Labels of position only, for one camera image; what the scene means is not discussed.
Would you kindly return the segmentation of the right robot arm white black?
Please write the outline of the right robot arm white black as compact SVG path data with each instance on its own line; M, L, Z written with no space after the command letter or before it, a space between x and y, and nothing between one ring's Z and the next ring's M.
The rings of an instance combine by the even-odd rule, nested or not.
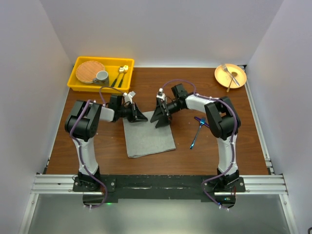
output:
M171 88L175 99L167 101L164 89L160 88L156 95L156 109L150 122L156 122L156 128L170 125L172 114L183 110L196 110L206 115L211 133L217 139L219 164L217 175L209 180L217 179L220 190L227 192L239 178L236 163L236 139L241 121L229 97L206 97L198 93L188 93L182 84Z

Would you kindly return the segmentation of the grey cloth napkin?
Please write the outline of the grey cloth napkin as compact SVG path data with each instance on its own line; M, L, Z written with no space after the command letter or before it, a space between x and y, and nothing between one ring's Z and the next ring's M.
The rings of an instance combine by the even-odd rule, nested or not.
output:
M130 123L126 118L123 119L127 156L138 158L175 150L170 126L156 128L156 123L150 122L153 112L143 114L147 121Z

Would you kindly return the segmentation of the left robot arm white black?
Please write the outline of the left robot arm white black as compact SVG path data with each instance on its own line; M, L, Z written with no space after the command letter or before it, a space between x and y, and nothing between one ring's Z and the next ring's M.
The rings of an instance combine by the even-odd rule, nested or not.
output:
M94 150L94 137L100 121L116 122L120 118L130 123L146 122L147 117L132 100L133 92L111 95L108 104L77 100L66 119L65 131L69 133L77 149L79 170L78 178L89 191L101 186L99 165Z

